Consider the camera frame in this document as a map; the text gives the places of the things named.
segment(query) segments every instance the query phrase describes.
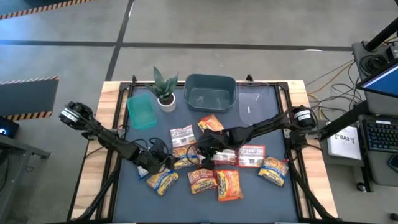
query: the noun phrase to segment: gray floor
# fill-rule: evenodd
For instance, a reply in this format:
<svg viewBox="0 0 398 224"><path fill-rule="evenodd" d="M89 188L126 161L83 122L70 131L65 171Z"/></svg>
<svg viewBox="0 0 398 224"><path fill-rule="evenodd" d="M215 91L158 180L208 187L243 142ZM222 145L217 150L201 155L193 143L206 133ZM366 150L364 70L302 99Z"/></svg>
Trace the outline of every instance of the gray floor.
<svg viewBox="0 0 398 224"><path fill-rule="evenodd" d="M96 0L3 20L0 40L115 42L127 2ZM136 0L124 41L346 47L369 40L397 12L393 0ZM27 216L34 223L64 221L87 142L56 115L70 100L96 108L113 47L0 45L0 52L0 81L61 77L54 116L19 122L18 139L52 155L48 161L32 161L35 170L24 177L12 217ZM181 80L191 73L237 80L250 73L258 80L308 83L351 59L351 52L122 48L113 80L130 80L133 74L139 80L151 80L155 65L166 76L179 72ZM355 67L351 73L358 76ZM317 90L332 76L311 84L307 91ZM349 84L347 72L333 83ZM325 98L334 93L327 86L316 95ZM348 104L344 99L325 103L346 110ZM334 119L341 115L339 111L326 114ZM397 188L376 186L375 193L362 194L355 188L352 168L326 168L341 218L388 223L387 214L398 212Z"/></svg>

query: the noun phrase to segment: teal container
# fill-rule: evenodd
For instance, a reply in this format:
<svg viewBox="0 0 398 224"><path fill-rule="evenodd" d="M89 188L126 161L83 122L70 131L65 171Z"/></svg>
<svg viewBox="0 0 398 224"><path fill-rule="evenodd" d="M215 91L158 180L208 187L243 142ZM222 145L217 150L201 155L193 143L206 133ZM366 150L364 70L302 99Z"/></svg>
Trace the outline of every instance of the teal container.
<svg viewBox="0 0 398 224"><path fill-rule="evenodd" d="M225 113L236 102L236 81L221 75L189 75L184 100L192 111Z"/></svg>
<svg viewBox="0 0 398 224"><path fill-rule="evenodd" d="M128 98L127 108L133 128L144 130L156 125L155 111L148 94Z"/></svg>

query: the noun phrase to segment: gray plastic bin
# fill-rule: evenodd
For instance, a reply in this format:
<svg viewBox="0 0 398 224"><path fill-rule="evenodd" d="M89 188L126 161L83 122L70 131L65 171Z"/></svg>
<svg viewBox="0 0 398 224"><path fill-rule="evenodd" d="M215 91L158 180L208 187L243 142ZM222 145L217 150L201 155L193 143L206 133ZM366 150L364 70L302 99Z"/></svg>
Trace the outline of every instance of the gray plastic bin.
<svg viewBox="0 0 398 224"><path fill-rule="evenodd" d="M184 99L192 111L225 113L236 102L236 81L220 75L189 75Z"/></svg>

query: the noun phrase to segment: white pot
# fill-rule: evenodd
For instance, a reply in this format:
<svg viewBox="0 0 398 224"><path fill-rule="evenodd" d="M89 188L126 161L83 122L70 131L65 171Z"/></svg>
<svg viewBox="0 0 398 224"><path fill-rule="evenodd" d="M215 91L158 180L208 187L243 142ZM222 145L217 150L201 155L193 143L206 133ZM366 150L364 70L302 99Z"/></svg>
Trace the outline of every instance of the white pot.
<svg viewBox="0 0 398 224"><path fill-rule="evenodd" d="M173 102L169 105L163 105L159 99L157 99L157 103L160 105L160 108L162 109L162 111L164 112L171 112L175 109L175 95L174 93L172 93L173 95Z"/></svg>

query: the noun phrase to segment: succulent plant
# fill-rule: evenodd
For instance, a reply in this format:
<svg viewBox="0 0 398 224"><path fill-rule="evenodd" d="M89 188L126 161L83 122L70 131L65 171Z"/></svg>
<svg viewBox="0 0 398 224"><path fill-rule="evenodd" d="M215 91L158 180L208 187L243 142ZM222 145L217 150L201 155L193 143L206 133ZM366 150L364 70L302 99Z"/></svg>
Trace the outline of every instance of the succulent plant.
<svg viewBox="0 0 398 224"><path fill-rule="evenodd" d="M177 86L178 74L165 81L160 71L154 66L154 78L155 85L145 84L146 88L158 97L163 105L171 104L173 102L172 93Z"/></svg>

